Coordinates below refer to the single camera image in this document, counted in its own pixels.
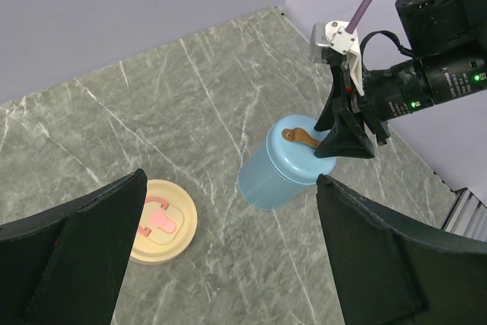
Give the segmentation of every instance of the pink tab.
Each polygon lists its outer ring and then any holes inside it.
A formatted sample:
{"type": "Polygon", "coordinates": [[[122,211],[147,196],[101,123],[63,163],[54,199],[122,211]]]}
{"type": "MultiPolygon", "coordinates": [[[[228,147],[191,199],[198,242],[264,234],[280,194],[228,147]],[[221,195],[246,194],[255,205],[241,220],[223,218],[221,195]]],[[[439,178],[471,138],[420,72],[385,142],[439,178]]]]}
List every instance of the pink tab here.
{"type": "Polygon", "coordinates": [[[166,234],[172,234],[176,230],[176,222],[167,217],[166,213],[160,210],[153,211],[149,222],[155,228],[161,229],[166,234]]]}
{"type": "Polygon", "coordinates": [[[141,225],[139,225],[137,228],[137,232],[140,233],[140,235],[147,237],[152,232],[152,230],[150,228],[143,228],[141,225]]]}
{"type": "Polygon", "coordinates": [[[163,209],[167,209],[167,207],[169,207],[169,202],[165,199],[162,199],[161,197],[156,197],[156,196],[147,197],[145,199],[145,203],[149,203],[149,202],[157,202],[161,205],[163,209]]]}

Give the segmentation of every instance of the round lid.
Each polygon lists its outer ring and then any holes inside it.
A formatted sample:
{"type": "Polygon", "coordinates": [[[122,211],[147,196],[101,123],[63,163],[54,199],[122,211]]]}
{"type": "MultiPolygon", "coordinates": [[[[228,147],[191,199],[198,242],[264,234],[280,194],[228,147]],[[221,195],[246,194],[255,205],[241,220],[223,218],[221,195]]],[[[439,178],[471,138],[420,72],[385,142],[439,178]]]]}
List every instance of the round lid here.
{"type": "Polygon", "coordinates": [[[130,259],[161,264],[181,254],[196,232],[195,203],[180,186],[149,180],[147,196],[130,259]]]}
{"type": "Polygon", "coordinates": [[[284,129],[301,127],[316,140],[322,141],[328,131],[315,131],[316,120],[308,116],[287,116],[277,122],[267,135],[267,153],[279,173],[289,180],[315,184],[320,174],[329,174],[336,164],[336,157],[317,158],[314,149],[301,142],[289,142],[282,137],[284,129]]]}

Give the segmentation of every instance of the lavender wall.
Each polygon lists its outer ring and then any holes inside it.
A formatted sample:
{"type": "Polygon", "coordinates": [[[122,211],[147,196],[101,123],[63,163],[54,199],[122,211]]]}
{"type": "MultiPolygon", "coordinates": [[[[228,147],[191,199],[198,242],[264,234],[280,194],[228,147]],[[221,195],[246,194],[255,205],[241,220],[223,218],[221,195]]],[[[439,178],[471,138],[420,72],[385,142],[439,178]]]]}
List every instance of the lavender wall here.
{"type": "MultiPolygon", "coordinates": [[[[309,37],[313,24],[318,21],[348,21],[360,1],[286,0],[283,11],[309,37]]],[[[359,24],[359,35],[388,29],[406,43],[395,1],[374,0],[359,24]]],[[[387,67],[401,60],[395,47],[380,36],[369,43],[365,61],[371,68],[387,67]]],[[[487,202],[487,92],[402,117],[391,125],[451,188],[468,186],[487,202]]]]}
{"type": "Polygon", "coordinates": [[[0,0],[0,102],[284,0],[0,0]]]}

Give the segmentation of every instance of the brown handle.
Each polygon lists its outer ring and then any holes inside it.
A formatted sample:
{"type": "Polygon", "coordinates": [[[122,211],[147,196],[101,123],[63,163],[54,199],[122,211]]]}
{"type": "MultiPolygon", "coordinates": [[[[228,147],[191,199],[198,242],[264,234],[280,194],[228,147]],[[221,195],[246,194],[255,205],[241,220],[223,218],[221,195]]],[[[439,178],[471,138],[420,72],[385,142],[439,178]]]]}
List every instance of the brown handle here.
{"type": "Polygon", "coordinates": [[[313,139],[306,131],[296,127],[295,129],[284,129],[282,130],[282,137],[290,142],[302,142],[303,144],[309,145],[312,148],[318,148],[321,142],[313,139]]]}

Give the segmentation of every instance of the purple wall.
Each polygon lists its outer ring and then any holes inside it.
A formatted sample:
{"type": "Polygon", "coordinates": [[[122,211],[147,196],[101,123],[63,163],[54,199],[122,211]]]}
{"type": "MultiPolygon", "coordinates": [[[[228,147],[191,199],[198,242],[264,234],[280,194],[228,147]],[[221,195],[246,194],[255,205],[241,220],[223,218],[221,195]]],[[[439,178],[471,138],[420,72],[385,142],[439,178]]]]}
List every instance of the purple wall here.
{"type": "Polygon", "coordinates": [[[0,0],[0,102],[284,0],[0,0]]]}

